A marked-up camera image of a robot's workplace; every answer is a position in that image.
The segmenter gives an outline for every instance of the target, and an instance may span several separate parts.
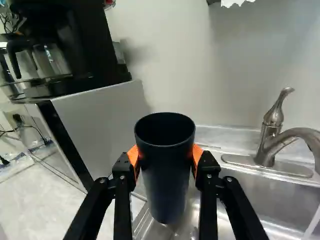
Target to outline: faucet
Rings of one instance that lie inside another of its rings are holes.
[[[315,171],[320,175],[320,131],[307,127],[294,127],[281,132],[284,114],[282,104],[286,96],[295,91],[285,87],[272,108],[264,115],[258,151],[253,158],[257,165],[271,168],[275,165],[275,155],[284,147],[303,139],[312,151]]]

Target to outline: paper towel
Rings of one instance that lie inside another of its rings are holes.
[[[255,0],[221,0],[221,7],[230,8],[233,4],[241,6],[245,1],[253,3]]]

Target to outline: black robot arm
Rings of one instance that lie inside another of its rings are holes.
[[[236,240],[268,240],[260,220],[237,179],[219,178],[221,168],[210,151],[193,146],[192,174],[201,192],[199,240],[217,240],[217,198],[225,206]]]
[[[219,178],[221,170],[209,151],[193,147],[192,173],[195,186],[201,191],[199,240],[217,240],[217,198],[228,214],[237,240],[268,240],[253,207],[239,182],[231,176]],[[94,181],[64,240],[95,240],[105,212],[115,199],[114,240],[132,240],[130,192],[136,187],[140,172],[138,149],[135,145],[122,153],[112,168],[113,179],[101,177]]]

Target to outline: faucet spout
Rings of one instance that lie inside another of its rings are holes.
[[[303,139],[309,146],[314,157],[315,171],[320,175],[320,131],[307,127],[291,128],[274,137],[265,139],[255,159],[261,163],[269,163],[280,150],[298,139]]]

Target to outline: sink basin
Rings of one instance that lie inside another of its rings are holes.
[[[221,165],[220,177],[233,176],[241,184],[271,240],[299,240],[309,226],[320,204],[320,184],[277,179],[254,170],[223,163],[221,153],[212,151]],[[133,223],[136,240],[186,240],[198,238],[200,192],[190,179],[186,210],[181,222],[165,225],[150,215],[148,203]],[[227,212],[217,200],[218,238],[234,240]],[[320,239],[320,224],[311,239]]]

